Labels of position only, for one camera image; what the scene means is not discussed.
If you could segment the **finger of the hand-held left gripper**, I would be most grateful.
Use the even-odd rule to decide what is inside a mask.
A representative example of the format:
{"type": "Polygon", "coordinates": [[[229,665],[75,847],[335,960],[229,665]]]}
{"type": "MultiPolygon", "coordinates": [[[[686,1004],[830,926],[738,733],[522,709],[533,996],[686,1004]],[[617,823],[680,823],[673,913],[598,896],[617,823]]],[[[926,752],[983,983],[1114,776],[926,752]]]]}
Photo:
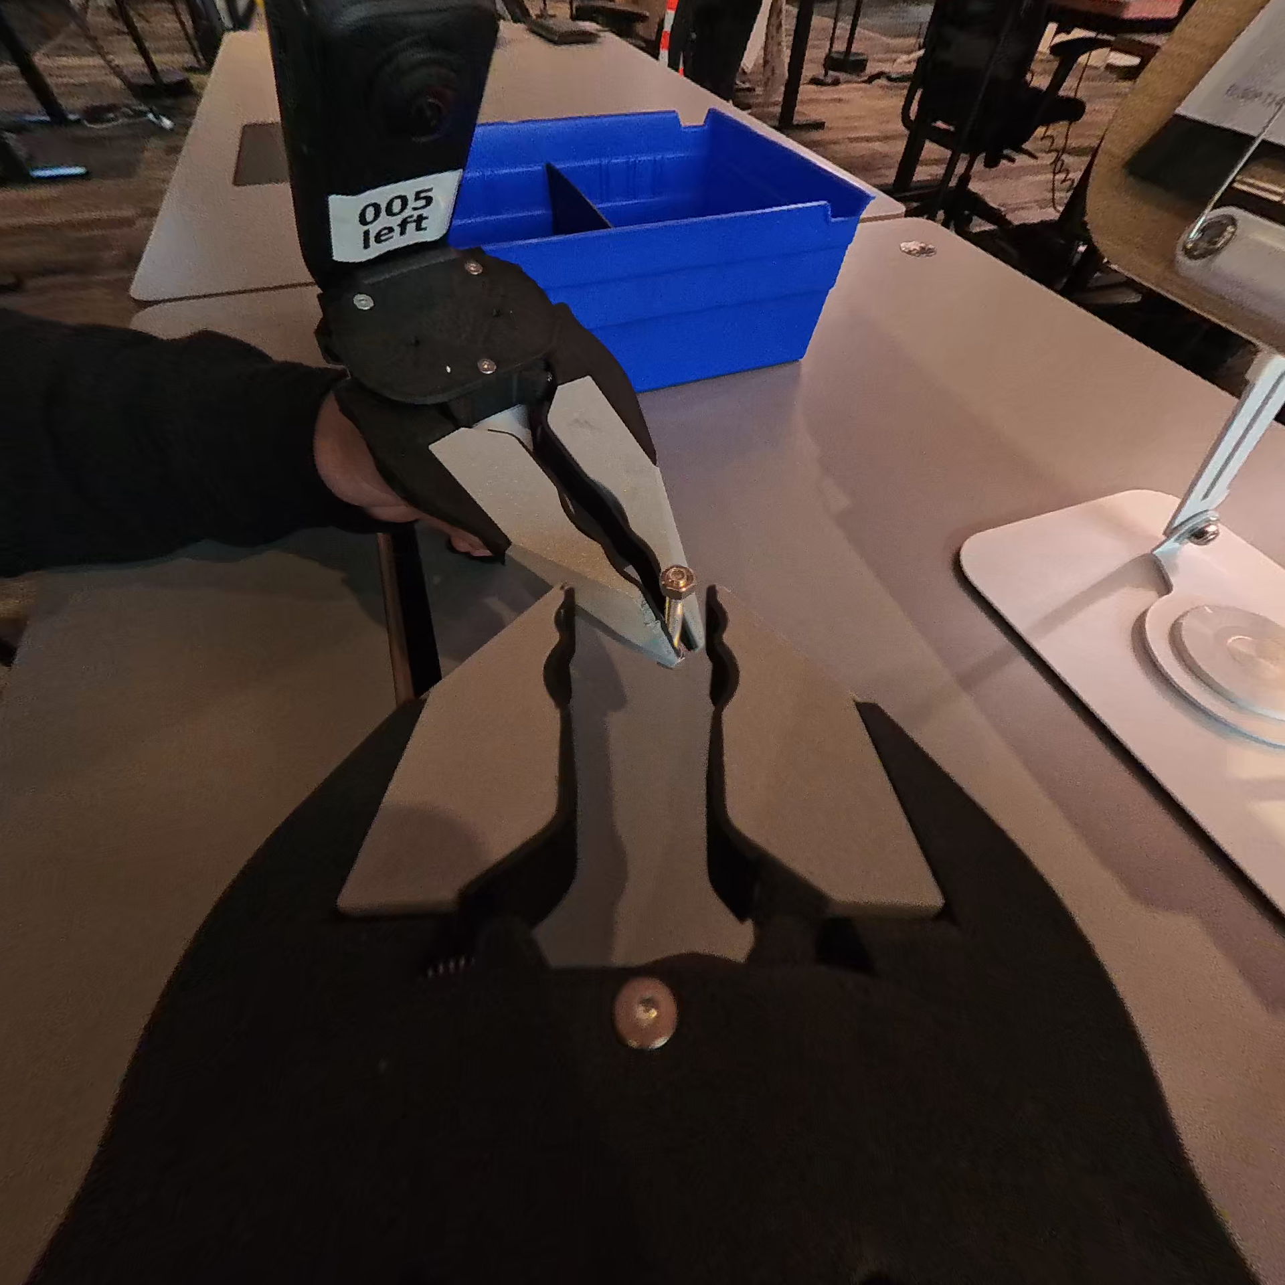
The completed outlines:
{"type": "Polygon", "coordinates": [[[517,566],[551,586],[571,586],[584,617],[659,666],[677,666],[685,655],[668,652],[667,634],[644,631],[635,583],[569,517],[554,481],[516,435],[516,415],[510,409],[480,426],[456,429],[430,453],[510,539],[517,566]]]}
{"type": "MultiPolygon", "coordinates": [[[[554,476],[595,523],[609,562],[641,591],[644,631],[665,631],[659,573],[689,566],[659,467],[635,442],[596,380],[558,387],[547,411],[544,443],[554,476]]],[[[689,606],[689,641],[703,650],[700,596],[689,606]]]]}

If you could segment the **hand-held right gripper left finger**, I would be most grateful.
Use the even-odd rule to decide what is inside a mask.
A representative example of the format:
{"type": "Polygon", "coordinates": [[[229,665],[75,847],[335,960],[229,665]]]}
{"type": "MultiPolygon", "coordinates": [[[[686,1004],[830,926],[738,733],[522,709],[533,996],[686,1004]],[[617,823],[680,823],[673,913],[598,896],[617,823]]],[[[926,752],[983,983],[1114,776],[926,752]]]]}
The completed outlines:
{"type": "Polygon", "coordinates": [[[544,922],[576,869],[574,591],[548,591],[423,699],[337,909],[544,922]]]}

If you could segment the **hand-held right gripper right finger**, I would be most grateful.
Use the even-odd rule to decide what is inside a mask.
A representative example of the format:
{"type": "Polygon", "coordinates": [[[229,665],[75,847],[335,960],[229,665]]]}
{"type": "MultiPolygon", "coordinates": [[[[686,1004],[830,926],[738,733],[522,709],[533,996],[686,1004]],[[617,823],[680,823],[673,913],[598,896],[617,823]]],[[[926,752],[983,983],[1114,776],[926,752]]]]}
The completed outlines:
{"type": "Polygon", "coordinates": [[[705,867],[726,909],[931,918],[943,908],[856,696],[737,594],[705,592],[705,867]]]}

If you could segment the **metal bolt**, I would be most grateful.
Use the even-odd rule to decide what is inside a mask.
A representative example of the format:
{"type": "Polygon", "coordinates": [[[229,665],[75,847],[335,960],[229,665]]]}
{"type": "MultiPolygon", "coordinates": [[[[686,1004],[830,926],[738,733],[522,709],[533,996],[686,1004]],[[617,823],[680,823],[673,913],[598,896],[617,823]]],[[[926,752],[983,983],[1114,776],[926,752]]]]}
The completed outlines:
{"type": "Polygon", "coordinates": [[[667,566],[659,573],[663,622],[675,654],[685,655],[694,650],[689,641],[689,606],[697,591],[694,570],[682,564],[667,566]]]}

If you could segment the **blue plastic bin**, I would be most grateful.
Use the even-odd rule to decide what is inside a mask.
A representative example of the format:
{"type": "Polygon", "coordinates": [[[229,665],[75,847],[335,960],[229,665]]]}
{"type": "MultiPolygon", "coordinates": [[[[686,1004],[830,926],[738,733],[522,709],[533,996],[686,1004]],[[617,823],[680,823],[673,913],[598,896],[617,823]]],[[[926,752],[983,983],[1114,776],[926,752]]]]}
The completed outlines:
{"type": "Polygon", "coordinates": [[[482,122],[450,242],[522,267],[654,392],[800,361],[869,204],[727,112],[482,122]]]}

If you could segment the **person's left forearm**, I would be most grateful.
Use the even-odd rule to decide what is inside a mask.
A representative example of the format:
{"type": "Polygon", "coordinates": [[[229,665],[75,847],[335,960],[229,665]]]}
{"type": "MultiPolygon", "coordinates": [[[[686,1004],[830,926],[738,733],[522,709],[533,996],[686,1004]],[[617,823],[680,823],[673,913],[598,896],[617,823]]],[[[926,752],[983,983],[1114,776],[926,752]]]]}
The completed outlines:
{"type": "Polygon", "coordinates": [[[313,460],[337,382],[217,333],[158,338],[3,308],[3,578],[373,531],[313,460]]]}

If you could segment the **person's left hand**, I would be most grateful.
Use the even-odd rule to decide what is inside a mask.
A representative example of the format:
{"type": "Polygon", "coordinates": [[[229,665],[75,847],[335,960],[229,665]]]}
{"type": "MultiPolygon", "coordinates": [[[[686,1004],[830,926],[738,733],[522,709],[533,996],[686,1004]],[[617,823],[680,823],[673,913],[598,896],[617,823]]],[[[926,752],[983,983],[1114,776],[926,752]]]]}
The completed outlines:
{"type": "Polygon", "coordinates": [[[490,549],[464,528],[411,507],[379,472],[359,429],[345,417],[335,393],[318,407],[313,431],[313,461],[324,486],[345,504],[383,524],[419,524],[444,536],[453,550],[490,559],[490,549]]]}

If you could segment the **dark rectangular table panel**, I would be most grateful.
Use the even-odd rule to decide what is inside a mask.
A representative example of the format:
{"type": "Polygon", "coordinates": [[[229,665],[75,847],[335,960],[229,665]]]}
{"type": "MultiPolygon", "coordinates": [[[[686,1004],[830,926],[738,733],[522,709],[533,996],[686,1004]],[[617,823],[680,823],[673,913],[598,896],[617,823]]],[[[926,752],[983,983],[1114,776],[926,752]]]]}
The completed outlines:
{"type": "Polygon", "coordinates": [[[234,186],[286,186],[289,159],[285,149],[281,122],[246,122],[238,135],[234,158],[234,186]]]}

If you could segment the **white folding laptop stand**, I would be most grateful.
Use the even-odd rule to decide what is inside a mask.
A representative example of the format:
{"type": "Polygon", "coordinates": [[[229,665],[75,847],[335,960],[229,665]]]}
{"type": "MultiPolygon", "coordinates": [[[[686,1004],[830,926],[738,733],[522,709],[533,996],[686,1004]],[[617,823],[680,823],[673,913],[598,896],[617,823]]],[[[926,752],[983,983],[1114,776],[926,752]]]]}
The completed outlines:
{"type": "Polygon", "coordinates": [[[1282,911],[1282,566],[1222,504],[1282,409],[1260,350],[1177,501],[1124,489],[980,531],[960,566],[1006,625],[1282,911]]]}

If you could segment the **black office chair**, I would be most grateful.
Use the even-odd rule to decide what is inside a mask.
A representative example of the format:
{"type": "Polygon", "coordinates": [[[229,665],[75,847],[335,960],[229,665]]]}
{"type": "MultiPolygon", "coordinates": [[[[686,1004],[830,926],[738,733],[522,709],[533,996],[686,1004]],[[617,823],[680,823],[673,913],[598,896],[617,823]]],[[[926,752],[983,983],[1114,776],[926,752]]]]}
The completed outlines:
{"type": "Polygon", "coordinates": [[[907,144],[888,187],[911,219],[940,221],[954,234],[976,221],[1006,234],[1016,227],[972,191],[972,171],[1015,161],[1043,127],[1082,120],[1086,107],[1064,85],[1082,56],[1108,48],[1101,37],[1056,39],[1054,73],[1045,87],[1033,85],[1049,6],[935,3],[902,101],[907,144]]]}

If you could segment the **tan board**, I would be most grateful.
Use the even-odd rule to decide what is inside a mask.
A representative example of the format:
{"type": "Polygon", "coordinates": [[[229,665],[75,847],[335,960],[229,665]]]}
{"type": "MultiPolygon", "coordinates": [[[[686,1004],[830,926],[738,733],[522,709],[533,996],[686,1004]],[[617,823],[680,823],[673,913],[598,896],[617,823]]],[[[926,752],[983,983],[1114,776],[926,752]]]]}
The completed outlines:
{"type": "Polygon", "coordinates": [[[1196,3],[1117,109],[1086,219],[1135,281],[1282,350],[1282,3],[1196,3]]]}

